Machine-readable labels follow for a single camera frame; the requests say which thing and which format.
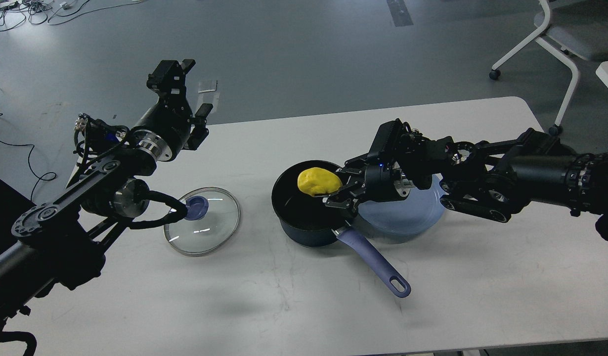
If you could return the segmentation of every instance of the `handle hole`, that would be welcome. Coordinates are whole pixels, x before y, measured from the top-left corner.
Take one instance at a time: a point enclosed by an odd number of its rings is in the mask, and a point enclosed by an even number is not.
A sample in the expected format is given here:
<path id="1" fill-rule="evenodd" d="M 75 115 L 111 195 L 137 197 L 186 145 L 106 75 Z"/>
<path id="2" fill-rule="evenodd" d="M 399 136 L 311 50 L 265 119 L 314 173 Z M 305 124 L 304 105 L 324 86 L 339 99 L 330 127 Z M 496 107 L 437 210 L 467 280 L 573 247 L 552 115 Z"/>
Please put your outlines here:
<path id="1" fill-rule="evenodd" d="M 403 284 L 401 284 L 401 281 L 398 280 L 398 278 L 396 277 L 392 277 L 390 278 L 390 283 L 392 284 L 392 286 L 394 286 L 394 288 L 396 288 L 397 291 L 403 293 L 405 291 L 405 286 L 403 286 Z"/>

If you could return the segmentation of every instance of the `black frying pan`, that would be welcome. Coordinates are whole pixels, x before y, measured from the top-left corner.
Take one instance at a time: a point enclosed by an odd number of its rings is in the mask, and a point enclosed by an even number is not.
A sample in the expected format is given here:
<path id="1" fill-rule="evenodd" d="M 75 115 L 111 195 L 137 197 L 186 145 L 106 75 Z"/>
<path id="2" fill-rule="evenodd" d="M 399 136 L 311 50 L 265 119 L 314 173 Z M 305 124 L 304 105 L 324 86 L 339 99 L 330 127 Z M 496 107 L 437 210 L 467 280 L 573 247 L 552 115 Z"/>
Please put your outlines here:
<path id="1" fill-rule="evenodd" d="M 293 241 L 308 247 L 326 246 L 337 240 L 345 243 L 361 256 L 392 293 L 400 298 L 407 297 L 412 290 L 410 284 L 363 235 L 347 224 L 338 209 L 327 208 L 322 198 L 314 198 L 298 189 L 300 173 L 313 167 L 331 172 L 340 168 L 331 162 L 306 161 L 290 167 L 275 181 L 271 202 L 284 232 Z"/>

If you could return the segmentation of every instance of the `blue plate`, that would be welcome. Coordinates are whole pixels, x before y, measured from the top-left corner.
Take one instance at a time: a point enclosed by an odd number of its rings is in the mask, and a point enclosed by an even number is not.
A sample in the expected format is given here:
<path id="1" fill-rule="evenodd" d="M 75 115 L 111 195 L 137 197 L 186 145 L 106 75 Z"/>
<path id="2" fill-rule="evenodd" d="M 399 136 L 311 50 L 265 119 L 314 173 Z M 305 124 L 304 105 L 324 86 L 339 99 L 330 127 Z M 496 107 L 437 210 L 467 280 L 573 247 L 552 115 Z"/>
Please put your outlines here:
<path id="1" fill-rule="evenodd" d="M 420 234 L 437 223 L 444 212 L 440 197 L 445 192 L 439 181 L 434 175 L 431 188 L 413 188 L 406 200 L 387 203 L 366 201 L 359 205 L 359 215 L 381 232 L 399 236 Z"/>

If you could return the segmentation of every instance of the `purple pan handle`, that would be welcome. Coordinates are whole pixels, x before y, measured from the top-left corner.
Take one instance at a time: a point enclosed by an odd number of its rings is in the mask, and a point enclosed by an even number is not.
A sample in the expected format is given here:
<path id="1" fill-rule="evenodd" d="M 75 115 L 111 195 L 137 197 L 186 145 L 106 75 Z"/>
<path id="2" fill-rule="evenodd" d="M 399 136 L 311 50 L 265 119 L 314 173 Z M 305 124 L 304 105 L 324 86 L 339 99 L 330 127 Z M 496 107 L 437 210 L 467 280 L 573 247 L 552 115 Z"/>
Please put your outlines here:
<path id="1" fill-rule="evenodd" d="M 340 228 L 335 232 L 337 239 L 355 250 L 359 256 L 365 261 L 368 266 L 381 278 L 381 281 L 399 298 L 405 298 L 410 295 L 412 287 L 405 281 L 405 278 L 390 265 L 388 260 L 372 246 L 371 243 L 363 235 L 354 228 Z M 397 282 L 397 286 L 392 284 L 392 281 Z"/>

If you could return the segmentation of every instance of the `gray chair seat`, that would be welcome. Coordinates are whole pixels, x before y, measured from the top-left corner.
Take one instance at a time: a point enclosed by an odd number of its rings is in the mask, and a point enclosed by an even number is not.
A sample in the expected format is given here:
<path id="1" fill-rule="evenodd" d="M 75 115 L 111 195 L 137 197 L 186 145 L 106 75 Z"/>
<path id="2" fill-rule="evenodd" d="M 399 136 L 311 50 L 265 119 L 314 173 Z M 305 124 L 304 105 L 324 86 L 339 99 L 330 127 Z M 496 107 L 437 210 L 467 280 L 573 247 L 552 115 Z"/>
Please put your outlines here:
<path id="1" fill-rule="evenodd" d="M 535 16 L 541 26 L 544 13 Z M 587 61 L 608 61 L 608 0 L 585 0 L 556 7 L 546 35 Z"/>

